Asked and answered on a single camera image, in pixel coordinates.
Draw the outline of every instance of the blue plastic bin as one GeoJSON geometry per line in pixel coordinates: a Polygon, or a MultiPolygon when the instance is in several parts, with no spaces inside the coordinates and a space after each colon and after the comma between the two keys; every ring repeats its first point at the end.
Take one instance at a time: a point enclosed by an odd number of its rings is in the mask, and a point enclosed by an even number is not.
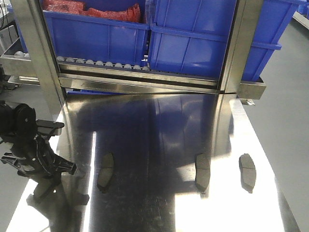
{"type": "Polygon", "coordinates": [[[307,2],[305,5],[300,5],[297,9],[297,12],[299,12],[301,15],[307,15],[309,2],[307,2]]]}
{"type": "MultiPolygon", "coordinates": [[[[227,38],[152,25],[148,60],[153,70],[219,78],[227,38]]],[[[256,81],[279,44],[253,43],[243,80],[256,81]]]]}
{"type": "Polygon", "coordinates": [[[254,43],[247,59],[243,81],[257,81],[275,50],[281,50],[280,44],[254,43]]]}
{"type": "MultiPolygon", "coordinates": [[[[87,8],[121,11],[136,0],[86,0],[87,8]]],[[[145,0],[138,0],[141,10],[145,0]]],[[[57,56],[142,65],[147,53],[149,24],[44,11],[57,56]]],[[[18,29],[23,49],[27,52],[18,29]]]]}
{"type": "Polygon", "coordinates": [[[277,44],[299,5],[306,0],[264,0],[254,41],[277,44]]]}
{"type": "MultiPolygon", "coordinates": [[[[157,0],[157,26],[228,35],[234,0],[157,0]]],[[[299,5],[306,0],[265,0],[254,41],[276,44],[299,5]]]]}
{"type": "Polygon", "coordinates": [[[148,61],[159,71],[219,77],[227,37],[151,26],[148,61]]]}
{"type": "Polygon", "coordinates": [[[228,36],[236,0],[157,0],[159,27],[228,36]]]}

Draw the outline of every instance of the stainless steel rack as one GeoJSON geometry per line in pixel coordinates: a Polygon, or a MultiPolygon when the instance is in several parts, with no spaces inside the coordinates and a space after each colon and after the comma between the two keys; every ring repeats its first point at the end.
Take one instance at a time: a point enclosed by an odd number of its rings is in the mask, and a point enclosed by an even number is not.
{"type": "Polygon", "coordinates": [[[11,0],[31,59],[14,56],[21,50],[19,40],[0,59],[5,73],[12,75],[12,82],[41,85],[52,115],[57,115],[65,102],[64,88],[126,94],[237,93],[241,98],[259,99],[266,88],[263,81],[242,82],[241,77],[263,2],[238,0],[219,81],[176,73],[57,62],[39,0],[11,0]]]}

